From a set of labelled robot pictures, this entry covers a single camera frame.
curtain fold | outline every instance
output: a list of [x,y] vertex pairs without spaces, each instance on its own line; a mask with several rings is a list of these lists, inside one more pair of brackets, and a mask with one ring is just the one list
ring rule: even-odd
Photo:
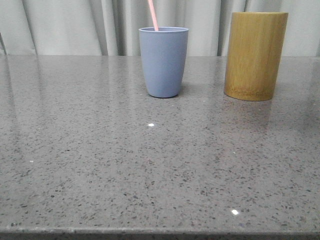
[[[188,56],[226,56],[232,12],[289,12],[283,56],[320,55],[319,0],[153,0],[160,26],[189,28]],[[147,0],[0,0],[0,55],[140,54]]]

gray countertop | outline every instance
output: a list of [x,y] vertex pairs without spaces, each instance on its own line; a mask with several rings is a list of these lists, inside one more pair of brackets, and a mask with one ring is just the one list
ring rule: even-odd
[[0,235],[320,236],[320,58],[272,100],[224,95],[225,57],[147,94],[140,57],[0,57]]

pink straw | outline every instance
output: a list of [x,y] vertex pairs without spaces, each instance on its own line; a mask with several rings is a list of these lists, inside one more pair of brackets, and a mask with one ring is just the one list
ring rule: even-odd
[[151,17],[152,17],[154,30],[159,31],[154,3],[152,2],[152,0],[148,0],[148,3],[149,3],[149,9],[150,9]]

bamboo container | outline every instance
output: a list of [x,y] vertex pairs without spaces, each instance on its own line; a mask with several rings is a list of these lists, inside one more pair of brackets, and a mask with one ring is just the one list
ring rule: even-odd
[[233,12],[224,93],[247,101],[274,95],[287,12]]

speckled countertop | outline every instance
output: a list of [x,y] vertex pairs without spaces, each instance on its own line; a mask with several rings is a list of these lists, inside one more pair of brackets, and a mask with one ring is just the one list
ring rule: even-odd
[[320,58],[283,57],[263,102],[225,67],[189,57],[160,99],[140,57],[1,56],[0,237],[319,238]]

